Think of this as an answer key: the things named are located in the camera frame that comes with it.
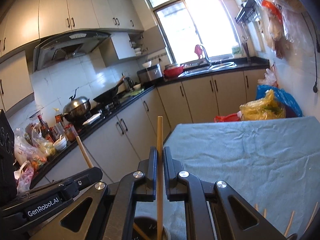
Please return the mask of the dark utensil holder cup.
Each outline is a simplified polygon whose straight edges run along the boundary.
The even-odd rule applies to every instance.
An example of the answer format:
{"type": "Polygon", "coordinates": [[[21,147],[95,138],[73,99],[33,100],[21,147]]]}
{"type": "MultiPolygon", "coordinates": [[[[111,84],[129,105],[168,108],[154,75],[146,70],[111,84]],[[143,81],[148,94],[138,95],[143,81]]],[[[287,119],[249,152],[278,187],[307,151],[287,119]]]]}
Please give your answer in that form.
{"type": "MultiPolygon", "coordinates": [[[[157,239],[157,221],[151,217],[139,216],[135,217],[134,223],[142,230],[142,232],[148,236],[149,239],[157,239]]],[[[145,239],[135,229],[132,231],[132,239],[145,239]]],[[[171,239],[171,235],[168,230],[163,227],[162,239],[171,239]]]]}

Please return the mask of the food bags on counter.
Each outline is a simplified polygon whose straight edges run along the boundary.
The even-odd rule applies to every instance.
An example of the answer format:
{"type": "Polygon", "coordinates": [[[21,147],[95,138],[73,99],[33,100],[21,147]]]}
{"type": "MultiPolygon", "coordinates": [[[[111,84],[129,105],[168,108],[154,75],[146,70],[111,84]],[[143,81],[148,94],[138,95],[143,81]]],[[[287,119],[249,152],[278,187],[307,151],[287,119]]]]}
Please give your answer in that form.
{"type": "Polygon", "coordinates": [[[28,133],[23,133],[20,128],[14,130],[14,156],[20,164],[20,175],[15,177],[18,193],[30,189],[33,176],[48,162],[49,157],[56,154],[53,143],[42,136],[40,123],[34,124],[31,128],[31,144],[26,135],[28,133]]]}

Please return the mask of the white bowl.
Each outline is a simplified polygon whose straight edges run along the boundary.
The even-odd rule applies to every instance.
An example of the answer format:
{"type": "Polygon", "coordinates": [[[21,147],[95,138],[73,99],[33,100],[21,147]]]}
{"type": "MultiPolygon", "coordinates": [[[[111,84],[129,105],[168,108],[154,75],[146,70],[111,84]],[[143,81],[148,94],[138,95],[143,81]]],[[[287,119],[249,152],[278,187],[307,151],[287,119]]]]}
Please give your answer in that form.
{"type": "Polygon", "coordinates": [[[57,141],[53,143],[53,146],[57,151],[64,150],[67,147],[66,137],[61,135],[59,139],[57,139],[57,141]]]}

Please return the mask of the blue table cloth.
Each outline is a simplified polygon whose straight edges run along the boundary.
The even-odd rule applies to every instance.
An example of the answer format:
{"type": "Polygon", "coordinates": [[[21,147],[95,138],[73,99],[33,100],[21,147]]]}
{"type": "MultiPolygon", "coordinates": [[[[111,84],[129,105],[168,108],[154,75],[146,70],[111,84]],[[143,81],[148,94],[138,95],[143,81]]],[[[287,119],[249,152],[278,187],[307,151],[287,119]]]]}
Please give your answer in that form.
{"type": "Polygon", "coordinates": [[[302,118],[180,124],[166,141],[172,157],[202,181],[227,182],[249,204],[267,209],[284,233],[302,235],[319,208],[319,122],[302,118]]]}

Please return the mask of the sauce bottle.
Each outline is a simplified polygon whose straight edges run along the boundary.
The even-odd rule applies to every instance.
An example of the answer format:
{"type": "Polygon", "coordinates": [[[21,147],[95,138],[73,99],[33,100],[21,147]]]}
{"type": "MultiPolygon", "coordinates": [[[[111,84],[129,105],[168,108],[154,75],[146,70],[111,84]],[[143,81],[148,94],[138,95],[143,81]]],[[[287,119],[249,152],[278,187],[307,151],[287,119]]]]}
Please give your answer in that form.
{"type": "Polygon", "coordinates": [[[42,118],[42,115],[38,115],[37,117],[38,117],[39,122],[40,122],[40,129],[41,129],[42,136],[46,140],[48,140],[48,141],[53,143],[54,141],[53,141],[53,137],[52,137],[52,135],[50,133],[50,129],[49,129],[48,125],[44,122],[44,120],[42,118]]]}

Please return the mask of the red jar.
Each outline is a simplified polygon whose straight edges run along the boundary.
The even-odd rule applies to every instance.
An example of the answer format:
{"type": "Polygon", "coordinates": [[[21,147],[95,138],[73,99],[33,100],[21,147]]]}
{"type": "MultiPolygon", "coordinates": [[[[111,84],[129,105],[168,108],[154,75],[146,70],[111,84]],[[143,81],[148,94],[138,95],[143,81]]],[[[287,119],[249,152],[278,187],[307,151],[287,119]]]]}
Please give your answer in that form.
{"type": "Polygon", "coordinates": [[[73,124],[69,123],[64,127],[65,135],[68,141],[73,142],[76,140],[76,136],[78,135],[73,124]]]}

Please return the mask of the steel pot with lid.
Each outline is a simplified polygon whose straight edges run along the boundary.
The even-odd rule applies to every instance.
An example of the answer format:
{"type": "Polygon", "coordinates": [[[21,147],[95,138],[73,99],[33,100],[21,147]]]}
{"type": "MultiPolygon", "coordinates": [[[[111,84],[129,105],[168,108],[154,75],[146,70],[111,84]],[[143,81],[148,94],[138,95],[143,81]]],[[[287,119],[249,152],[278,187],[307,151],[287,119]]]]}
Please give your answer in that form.
{"type": "Polygon", "coordinates": [[[69,97],[70,102],[63,108],[62,117],[68,122],[78,120],[85,116],[91,110],[91,103],[89,98],[85,96],[77,96],[78,88],[74,91],[73,96],[69,97]]]}

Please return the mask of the black wok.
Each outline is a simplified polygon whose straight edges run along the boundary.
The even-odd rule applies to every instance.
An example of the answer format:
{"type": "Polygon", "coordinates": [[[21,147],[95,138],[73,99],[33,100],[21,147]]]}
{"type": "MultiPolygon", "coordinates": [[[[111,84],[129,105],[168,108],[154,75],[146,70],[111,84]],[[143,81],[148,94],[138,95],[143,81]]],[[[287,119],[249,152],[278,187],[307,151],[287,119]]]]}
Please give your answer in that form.
{"type": "Polygon", "coordinates": [[[124,79],[125,76],[123,76],[114,87],[103,92],[102,94],[94,98],[93,101],[95,101],[96,103],[109,103],[110,101],[112,101],[118,92],[119,86],[124,82],[124,79]]]}

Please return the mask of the yellow plastic bag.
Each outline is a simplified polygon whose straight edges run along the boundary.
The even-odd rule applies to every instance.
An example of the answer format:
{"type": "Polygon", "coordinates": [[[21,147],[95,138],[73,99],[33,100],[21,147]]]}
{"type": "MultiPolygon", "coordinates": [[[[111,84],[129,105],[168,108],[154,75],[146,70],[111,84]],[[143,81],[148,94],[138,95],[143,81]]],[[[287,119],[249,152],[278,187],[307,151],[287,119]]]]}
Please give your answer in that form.
{"type": "Polygon", "coordinates": [[[240,105],[242,121],[273,120],[286,117],[285,106],[279,102],[272,89],[266,91],[261,99],[240,105]]]}

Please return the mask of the blue plastic bag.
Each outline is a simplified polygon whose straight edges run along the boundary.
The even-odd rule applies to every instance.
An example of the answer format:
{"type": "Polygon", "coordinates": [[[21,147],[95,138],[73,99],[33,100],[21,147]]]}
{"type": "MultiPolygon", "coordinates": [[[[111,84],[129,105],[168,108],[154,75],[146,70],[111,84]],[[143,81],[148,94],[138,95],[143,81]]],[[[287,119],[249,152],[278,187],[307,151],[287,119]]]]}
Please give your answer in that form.
{"type": "Polygon", "coordinates": [[[303,116],[299,104],[296,102],[294,97],[291,94],[287,93],[284,89],[269,85],[257,85],[255,99],[262,99],[265,96],[266,91],[270,89],[274,91],[276,100],[285,106],[286,118],[297,118],[303,116]]]}

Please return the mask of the red basin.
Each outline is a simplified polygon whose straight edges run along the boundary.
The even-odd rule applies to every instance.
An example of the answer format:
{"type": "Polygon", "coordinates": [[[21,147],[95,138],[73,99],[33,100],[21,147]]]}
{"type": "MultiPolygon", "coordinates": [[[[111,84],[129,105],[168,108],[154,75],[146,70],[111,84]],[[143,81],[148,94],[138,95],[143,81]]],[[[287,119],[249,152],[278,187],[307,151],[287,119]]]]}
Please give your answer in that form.
{"type": "Polygon", "coordinates": [[[164,76],[166,78],[178,77],[184,71],[183,66],[172,67],[164,70],[164,76]]]}

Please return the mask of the faucet with pink cloth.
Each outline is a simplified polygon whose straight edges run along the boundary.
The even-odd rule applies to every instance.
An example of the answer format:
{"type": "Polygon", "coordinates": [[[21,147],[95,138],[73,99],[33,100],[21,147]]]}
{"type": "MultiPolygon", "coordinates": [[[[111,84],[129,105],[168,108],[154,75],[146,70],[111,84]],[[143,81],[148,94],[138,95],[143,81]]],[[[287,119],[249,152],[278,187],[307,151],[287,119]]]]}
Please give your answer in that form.
{"type": "Polygon", "coordinates": [[[211,59],[207,54],[207,51],[203,44],[197,44],[194,50],[195,54],[198,56],[199,60],[205,60],[210,66],[212,65],[211,59]]]}

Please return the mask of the range hood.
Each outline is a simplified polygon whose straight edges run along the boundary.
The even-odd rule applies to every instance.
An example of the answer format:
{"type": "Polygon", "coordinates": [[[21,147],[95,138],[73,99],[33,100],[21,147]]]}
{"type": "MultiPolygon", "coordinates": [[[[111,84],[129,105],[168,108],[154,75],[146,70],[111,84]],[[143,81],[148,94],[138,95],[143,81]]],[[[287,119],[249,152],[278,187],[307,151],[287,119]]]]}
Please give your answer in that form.
{"type": "Polygon", "coordinates": [[[51,36],[35,47],[32,70],[40,71],[58,62],[89,54],[110,36],[106,32],[92,29],[51,36]]]}

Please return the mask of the hanging plastic bags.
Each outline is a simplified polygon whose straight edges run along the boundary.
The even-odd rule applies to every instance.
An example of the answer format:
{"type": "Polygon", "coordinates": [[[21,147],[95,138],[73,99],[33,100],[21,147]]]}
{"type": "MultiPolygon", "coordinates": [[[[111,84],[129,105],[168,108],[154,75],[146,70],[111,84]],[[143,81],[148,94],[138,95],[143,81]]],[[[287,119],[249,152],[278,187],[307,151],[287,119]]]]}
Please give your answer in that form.
{"type": "Polygon", "coordinates": [[[282,59],[286,52],[311,56],[312,39],[304,30],[300,0],[255,0],[261,12],[261,32],[267,46],[282,59]]]}

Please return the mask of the wall rack shelf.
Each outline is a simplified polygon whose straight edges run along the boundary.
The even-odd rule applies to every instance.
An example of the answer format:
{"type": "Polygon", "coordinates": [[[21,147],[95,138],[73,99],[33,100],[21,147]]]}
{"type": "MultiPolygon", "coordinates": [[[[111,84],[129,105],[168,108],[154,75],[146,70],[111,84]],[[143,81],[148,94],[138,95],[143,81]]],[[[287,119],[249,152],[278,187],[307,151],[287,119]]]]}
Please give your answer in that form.
{"type": "Polygon", "coordinates": [[[238,25],[248,25],[251,23],[257,16],[257,4],[255,0],[247,0],[242,3],[241,8],[235,17],[235,21],[238,25]]]}

